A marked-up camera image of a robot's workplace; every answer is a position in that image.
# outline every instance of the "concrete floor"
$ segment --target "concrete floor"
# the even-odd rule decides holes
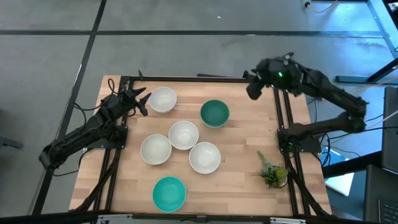
[[[398,34],[387,11],[380,1],[372,2],[398,46]],[[2,0],[0,29],[91,30],[99,5],[100,0]],[[327,5],[312,4],[317,9]],[[365,3],[341,2],[323,14],[314,14],[304,10],[300,0],[112,0],[105,7],[99,29],[378,30]],[[55,136],[87,41],[84,35],[0,35],[0,136],[25,144],[21,151],[0,149],[0,217],[30,212],[43,173],[37,158]],[[140,69],[144,75],[240,77],[260,59],[286,52],[295,52],[297,61],[321,70],[331,80],[336,75],[369,76],[392,60],[385,41],[378,38],[97,36],[77,102],[85,108],[95,105],[103,75],[136,75]],[[358,91],[363,86],[340,86],[370,102],[367,119],[382,114],[383,86],[364,91]],[[315,107],[308,107],[315,121]],[[342,110],[320,101],[317,112],[320,121],[334,118]],[[74,112],[69,129],[82,122],[80,112]],[[360,155],[378,151],[381,131],[352,135],[334,146]],[[75,170],[78,156],[71,157],[57,173]],[[44,213],[68,210],[75,179],[76,174],[53,178]],[[352,215],[361,218],[361,214]]]

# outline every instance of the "wooden table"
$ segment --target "wooden table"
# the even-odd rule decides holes
[[[120,76],[104,76],[98,101],[110,93],[107,80],[119,83]],[[129,126],[126,147],[122,150],[112,201],[112,212],[161,213],[152,202],[155,183],[166,175],[180,178],[187,188],[187,199],[176,214],[291,216],[288,187],[268,189],[258,172],[262,167],[257,151],[275,165],[284,165],[278,150],[276,129],[279,127],[272,89],[264,88],[257,101],[249,99],[247,83],[203,82],[140,82],[133,88],[146,87],[142,94],[167,86],[177,94],[177,105],[169,113],[156,113],[147,105],[149,115],[127,119]],[[284,111],[282,93],[281,105]],[[230,110],[226,125],[219,129],[206,127],[199,111],[204,102],[224,101]],[[290,97],[294,121],[309,123],[305,97]],[[199,141],[215,144],[221,153],[221,164],[212,174],[199,174],[189,164],[189,151],[172,149],[165,163],[152,166],[141,157],[142,141],[151,134],[168,136],[177,121],[187,120],[199,130]],[[79,206],[98,182],[104,150],[89,152],[82,160],[70,208]],[[301,153],[305,183],[318,203],[331,213],[319,161],[309,153]],[[104,207],[107,186],[100,208]],[[301,195],[296,186],[298,209],[303,213]]]

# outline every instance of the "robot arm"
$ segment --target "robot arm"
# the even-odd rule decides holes
[[[287,91],[294,96],[302,93],[312,97],[322,97],[344,109],[337,118],[312,124],[292,124],[285,129],[287,142],[304,140],[309,135],[330,131],[346,131],[359,133],[365,129],[364,116],[366,102],[344,90],[334,86],[329,79],[318,70],[311,70],[291,59],[293,53],[283,57],[262,60],[252,70],[256,75],[249,77],[250,84],[246,91],[252,100],[261,95],[264,86]]]
[[[110,94],[101,100],[101,107],[86,124],[44,147],[39,156],[39,161],[44,168],[50,170],[59,168],[68,156],[102,138],[109,141],[117,140],[119,132],[115,122],[119,118],[136,108],[142,115],[148,115],[145,103],[150,93],[141,100],[136,100],[136,97],[144,90],[145,88],[126,90],[122,86],[122,92],[118,93],[121,97]]]

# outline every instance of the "green leaves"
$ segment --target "green leaves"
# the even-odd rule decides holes
[[[260,176],[264,178],[264,183],[266,183],[269,188],[278,188],[279,184],[283,184],[285,182],[289,172],[284,167],[272,165],[267,161],[262,152],[257,151],[257,154],[264,166],[260,170]]]

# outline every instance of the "teal bowl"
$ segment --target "teal bowl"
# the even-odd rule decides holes
[[[210,100],[201,107],[200,118],[205,125],[211,128],[220,128],[229,118],[229,109],[220,100]]]
[[[163,177],[154,187],[152,199],[162,212],[175,212],[184,204],[187,191],[183,182],[172,176]]]

